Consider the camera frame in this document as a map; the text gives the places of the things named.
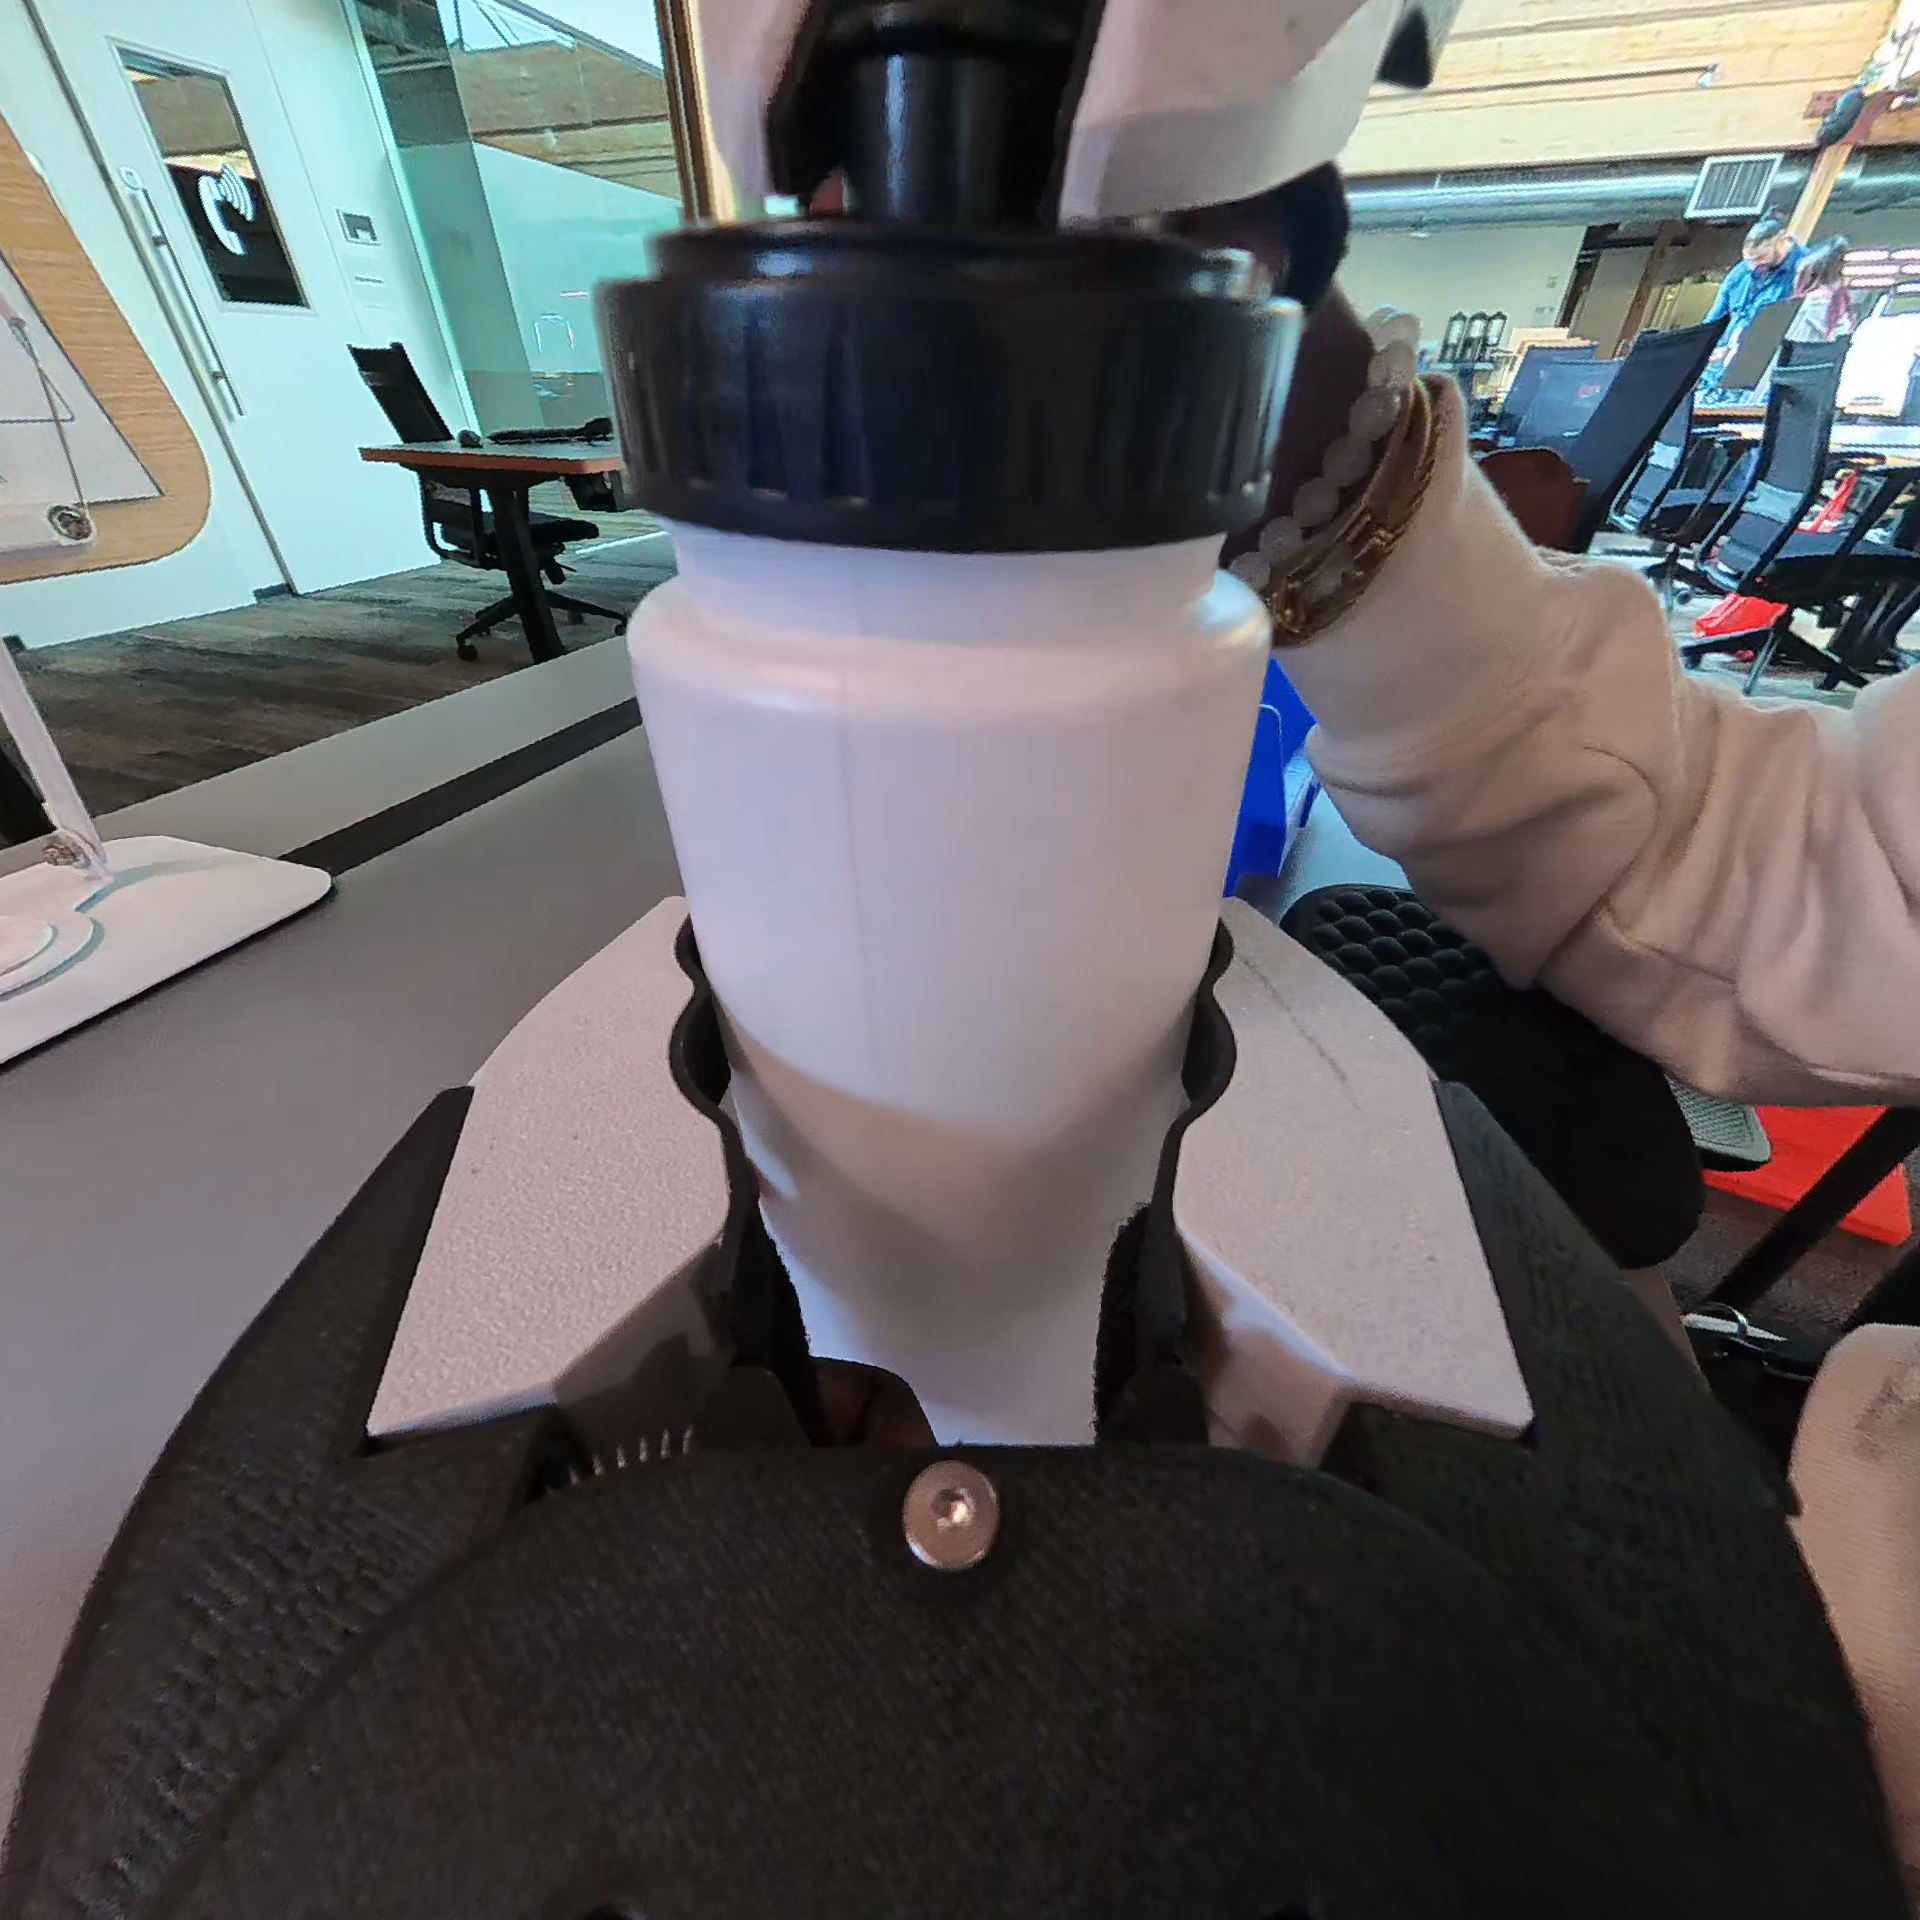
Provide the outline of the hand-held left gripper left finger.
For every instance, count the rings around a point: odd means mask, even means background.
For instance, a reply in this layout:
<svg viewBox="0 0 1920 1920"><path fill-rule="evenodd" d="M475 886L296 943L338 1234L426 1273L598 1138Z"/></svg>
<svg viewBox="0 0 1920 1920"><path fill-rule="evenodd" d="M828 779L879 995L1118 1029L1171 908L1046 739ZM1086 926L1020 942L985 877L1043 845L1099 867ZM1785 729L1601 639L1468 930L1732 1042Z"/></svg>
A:
<svg viewBox="0 0 1920 1920"><path fill-rule="evenodd" d="M684 923L684 898L655 905L473 1074L368 1437L539 1409L595 1442L691 1427L724 1365L702 1267L729 1178L667 1060Z"/></svg>

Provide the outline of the black mesh chair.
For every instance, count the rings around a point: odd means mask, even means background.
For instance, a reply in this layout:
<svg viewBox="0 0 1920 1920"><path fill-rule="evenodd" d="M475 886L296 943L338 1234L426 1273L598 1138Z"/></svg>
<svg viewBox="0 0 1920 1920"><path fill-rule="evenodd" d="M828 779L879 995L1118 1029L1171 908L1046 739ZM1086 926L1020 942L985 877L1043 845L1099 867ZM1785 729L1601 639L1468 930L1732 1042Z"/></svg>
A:
<svg viewBox="0 0 1920 1920"><path fill-rule="evenodd" d="M1339 882L1280 927L1375 1003L1442 1084L1468 1087L1620 1268L1694 1237L1706 1169L1668 1074L1492 961L1419 895Z"/></svg>

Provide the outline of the white door with window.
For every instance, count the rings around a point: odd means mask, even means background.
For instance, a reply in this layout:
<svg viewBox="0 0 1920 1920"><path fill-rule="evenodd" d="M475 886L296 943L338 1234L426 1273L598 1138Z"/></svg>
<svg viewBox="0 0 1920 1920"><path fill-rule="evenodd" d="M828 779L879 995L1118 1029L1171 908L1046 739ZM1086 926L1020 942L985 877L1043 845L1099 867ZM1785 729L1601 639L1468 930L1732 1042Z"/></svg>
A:
<svg viewBox="0 0 1920 1920"><path fill-rule="evenodd" d="M27 4L279 586L387 554L352 311L251 4Z"/></svg>

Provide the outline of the grey wall vent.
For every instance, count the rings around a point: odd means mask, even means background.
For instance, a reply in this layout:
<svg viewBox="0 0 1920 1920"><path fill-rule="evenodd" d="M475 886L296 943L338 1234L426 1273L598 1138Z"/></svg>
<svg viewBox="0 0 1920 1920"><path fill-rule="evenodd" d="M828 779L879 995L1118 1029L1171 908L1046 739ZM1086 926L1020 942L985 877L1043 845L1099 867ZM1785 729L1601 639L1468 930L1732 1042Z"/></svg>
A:
<svg viewBox="0 0 1920 1920"><path fill-rule="evenodd" d="M1687 225L1756 221L1769 213L1783 167L1783 151L1703 157L1687 191L1682 220Z"/></svg>

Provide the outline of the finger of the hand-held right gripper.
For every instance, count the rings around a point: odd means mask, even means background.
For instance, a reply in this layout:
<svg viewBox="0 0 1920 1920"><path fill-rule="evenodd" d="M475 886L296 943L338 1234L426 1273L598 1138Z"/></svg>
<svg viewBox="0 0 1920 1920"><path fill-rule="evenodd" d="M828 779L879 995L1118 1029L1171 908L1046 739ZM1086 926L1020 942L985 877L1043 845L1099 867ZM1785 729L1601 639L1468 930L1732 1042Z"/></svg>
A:
<svg viewBox="0 0 1920 1920"><path fill-rule="evenodd" d="M1427 90L1458 3L1110 3L1095 11L1060 211L1263 197L1343 155L1377 86Z"/></svg>
<svg viewBox="0 0 1920 1920"><path fill-rule="evenodd" d="M754 225L799 213L846 213L833 171L809 190L777 187L766 117L819 6L812 3L704 3L704 126L716 175L711 225Z"/></svg>

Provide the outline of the wooden instruction board stand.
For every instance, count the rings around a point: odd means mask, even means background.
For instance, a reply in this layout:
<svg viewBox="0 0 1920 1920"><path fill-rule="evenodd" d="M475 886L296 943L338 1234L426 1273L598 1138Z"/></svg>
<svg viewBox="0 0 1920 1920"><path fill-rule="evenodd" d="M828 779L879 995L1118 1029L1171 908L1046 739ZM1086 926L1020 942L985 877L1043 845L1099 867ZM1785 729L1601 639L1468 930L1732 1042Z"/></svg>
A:
<svg viewBox="0 0 1920 1920"><path fill-rule="evenodd" d="M186 550L201 445L36 161L2 131L4 587ZM2 1062L16 1066L327 901L312 863L94 819L4 639Z"/></svg>

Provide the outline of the wooden desk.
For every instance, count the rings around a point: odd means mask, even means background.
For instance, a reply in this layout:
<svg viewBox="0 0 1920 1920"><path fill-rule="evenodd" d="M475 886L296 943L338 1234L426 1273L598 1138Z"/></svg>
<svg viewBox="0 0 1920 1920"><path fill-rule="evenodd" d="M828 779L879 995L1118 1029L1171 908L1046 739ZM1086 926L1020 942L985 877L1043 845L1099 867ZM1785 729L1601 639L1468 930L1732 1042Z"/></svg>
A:
<svg viewBox="0 0 1920 1920"><path fill-rule="evenodd" d="M612 633L625 633L630 615L585 603L563 589L561 554L578 538L567 518L558 533L538 531L531 494L539 485L575 478L610 478L625 473L617 445L610 442L499 443L465 434L446 442L406 442L361 445L364 465L398 467L422 486L423 534L440 559L499 571L511 594L482 607L470 626L456 633L458 658L478 658L475 639L518 619L535 663L563 658L555 612L572 622L607 617Z"/></svg>

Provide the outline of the person's left hand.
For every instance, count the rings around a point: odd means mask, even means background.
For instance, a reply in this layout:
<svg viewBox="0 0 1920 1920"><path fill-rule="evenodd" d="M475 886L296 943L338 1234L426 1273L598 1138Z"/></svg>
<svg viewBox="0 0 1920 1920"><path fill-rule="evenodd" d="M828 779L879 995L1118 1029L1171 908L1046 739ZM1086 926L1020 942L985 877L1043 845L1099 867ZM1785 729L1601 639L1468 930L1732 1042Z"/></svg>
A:
<svg viewBox="0 0 1920 1920"><path fill-rule="evenodd" d="M926 1451L938 1446L915 1387L867 1362L819 1358L826 1442L834 1450Z"/></svg>

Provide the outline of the person's right hand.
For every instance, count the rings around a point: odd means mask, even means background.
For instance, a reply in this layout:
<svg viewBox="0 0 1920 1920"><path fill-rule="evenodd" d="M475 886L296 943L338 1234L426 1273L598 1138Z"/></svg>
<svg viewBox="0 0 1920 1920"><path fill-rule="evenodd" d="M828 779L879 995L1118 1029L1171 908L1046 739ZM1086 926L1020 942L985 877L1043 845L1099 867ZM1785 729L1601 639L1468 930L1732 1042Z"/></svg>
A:
<svg viewBox="0 0 1920 1920"><path fill-rule="evenodd" d="M1377 351L1337 291L1353 233L1343 174L1329 163L1260 197L1177 213L1171 226L1201 247L1249 254L1272 293L1303 311L1268 492L1268 507L1288 511L1347 433Z"/></svg>

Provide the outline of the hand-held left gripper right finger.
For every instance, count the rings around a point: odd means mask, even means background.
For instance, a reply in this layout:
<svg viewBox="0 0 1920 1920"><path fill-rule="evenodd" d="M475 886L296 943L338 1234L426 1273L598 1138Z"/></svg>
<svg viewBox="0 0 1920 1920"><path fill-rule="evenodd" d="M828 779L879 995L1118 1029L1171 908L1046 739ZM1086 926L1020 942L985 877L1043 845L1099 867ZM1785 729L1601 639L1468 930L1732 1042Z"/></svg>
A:
<svg viewBox="0 0 1920 1920"><path fill-rule="evenodd" d="M1171 1203L1209 1437L1318 1463L1353 1405L1522 1435L1529 1390L1422 1053L1249 903L1223 927L1234 1066Z"/></svg>

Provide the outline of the person's right forearm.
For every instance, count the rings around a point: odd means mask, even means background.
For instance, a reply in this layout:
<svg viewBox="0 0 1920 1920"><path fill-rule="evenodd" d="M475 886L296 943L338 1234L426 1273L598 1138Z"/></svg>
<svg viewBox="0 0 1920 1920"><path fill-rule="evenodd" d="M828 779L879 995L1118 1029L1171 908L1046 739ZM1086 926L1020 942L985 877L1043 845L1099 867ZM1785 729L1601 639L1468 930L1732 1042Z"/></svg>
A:
<svg viewBox="0 0 1920 1920"><path fill-rule="evenodd" d="M1687 674L1625 566L1546 555L1433 401L1430 490L1288 649L1312 766L1518 987L1716 1098L1918 1098L1918 686L1848 709Z"/></svg>

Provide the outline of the blue plastic bin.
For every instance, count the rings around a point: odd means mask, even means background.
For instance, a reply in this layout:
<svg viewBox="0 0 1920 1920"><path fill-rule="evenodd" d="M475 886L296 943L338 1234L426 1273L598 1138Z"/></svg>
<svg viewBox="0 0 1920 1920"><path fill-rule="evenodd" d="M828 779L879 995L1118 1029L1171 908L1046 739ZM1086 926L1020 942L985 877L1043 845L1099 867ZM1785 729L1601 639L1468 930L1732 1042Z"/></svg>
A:
<svg viewBox="0 0 1920 1920"><path fill-rule="evenodd" d="M1312 714L1273 653L1265 669L1223 895L1236 895L1247 881L1282 873L1321 790L1305 750L1310 732Z"/></svg>

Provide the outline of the black bottle lid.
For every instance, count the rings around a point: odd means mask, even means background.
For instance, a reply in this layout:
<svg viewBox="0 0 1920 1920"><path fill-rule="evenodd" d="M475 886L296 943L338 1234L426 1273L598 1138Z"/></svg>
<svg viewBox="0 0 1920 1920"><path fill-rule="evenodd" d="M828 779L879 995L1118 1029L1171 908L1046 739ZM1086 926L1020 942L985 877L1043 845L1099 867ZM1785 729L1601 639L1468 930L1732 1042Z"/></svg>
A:
<svg viewBox="0 0 1920 1920"><path fill-rule="evenodd" d="M598 287L636 500L921 555L1249 526L1303 314L1249 254L1058 209L1099 4L817 6L766 135L846 213L687 226Z"/></svg>

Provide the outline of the white plastic bottle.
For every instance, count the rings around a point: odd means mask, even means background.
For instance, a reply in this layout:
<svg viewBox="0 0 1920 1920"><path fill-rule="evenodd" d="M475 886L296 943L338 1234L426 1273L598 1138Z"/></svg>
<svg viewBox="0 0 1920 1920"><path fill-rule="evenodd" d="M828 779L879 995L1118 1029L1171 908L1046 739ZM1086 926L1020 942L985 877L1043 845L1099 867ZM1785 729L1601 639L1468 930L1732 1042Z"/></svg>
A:
<svg viewBox="0 0 1920 1920"><path fill-rule="evenodd" d="M672 524L630 626L762 1217L945 1442L1092 1435L1268 660L1220 538L1040 555Z"/></svg>

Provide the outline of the black office chair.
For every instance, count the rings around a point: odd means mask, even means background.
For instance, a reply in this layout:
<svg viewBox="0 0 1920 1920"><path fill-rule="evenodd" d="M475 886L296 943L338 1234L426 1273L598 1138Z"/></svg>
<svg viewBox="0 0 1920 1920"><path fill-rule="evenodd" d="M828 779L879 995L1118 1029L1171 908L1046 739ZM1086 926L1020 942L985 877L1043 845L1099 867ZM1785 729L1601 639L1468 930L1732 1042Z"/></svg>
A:
<svg viewBox="0 0 1920 1920"><path fill-rule="evenodd" d="M1840 433L1839 387L1839 348L1792 349L1747 485L1696 548L1700 587L1767 606L1751 626L1682 646L1689 665L1747 655L1747 697L1782 671L1796 690L1860 690L1915 619L1915 429Z"/></svg>
<svg viewBox="0 0 1920 1920"><path fill-rule="evenodd" d="M1720 316L1694 326L1644 332L1634 341L1563 453L1583 495L1561 550L1588 550L1675 406L1692 398L1727 325L1728 318Z"/></svg>
<svg viewBox="0 0 1920 1920"><path fill-rule="evenodd" d="M368 383L374 401L377 402L379 411L388 418L388 425L395 434L395 443L406 442L456 442L465 434L475 434L484 442L499 443L550 443L550 442L615 442L615 425L607 415L595 415L578 427L514 427L502 434L481 434L475 429L452 429L449 420L442 415L438 402L427 395L427 388L402 343L393 343L387 348L352 348L352 361ZM602 492L609 492L617 478L575 478L567 485L577 490L578 485L599 485ZM546 514L535 511L535 529L558 533L564 522L577 522L578 538L570 540L561 554L563 555L575 546L599 538L598 524L587 518L572 518L564 514Z"/></svg>

